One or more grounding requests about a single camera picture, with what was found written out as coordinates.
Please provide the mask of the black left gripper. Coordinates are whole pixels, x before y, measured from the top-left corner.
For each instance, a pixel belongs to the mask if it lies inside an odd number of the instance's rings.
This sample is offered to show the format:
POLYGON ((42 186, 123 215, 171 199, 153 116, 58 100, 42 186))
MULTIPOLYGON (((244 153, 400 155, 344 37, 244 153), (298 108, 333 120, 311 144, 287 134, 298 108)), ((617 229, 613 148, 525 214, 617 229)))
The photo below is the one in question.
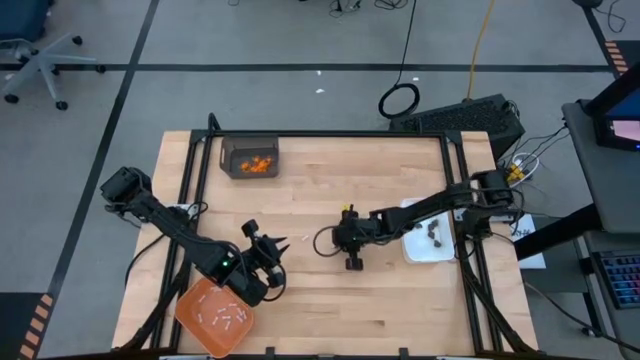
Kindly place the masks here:
POLYGON ((278 244, 287 237, 260 235, 254 219, 244 223, 241 230, 251 246, 242 252, 241 271, 246 275, 246 285, 238 295, 249 306, 274 302, 286 289, 286 270, 281 258, 290 245, 279 248, 278 244))

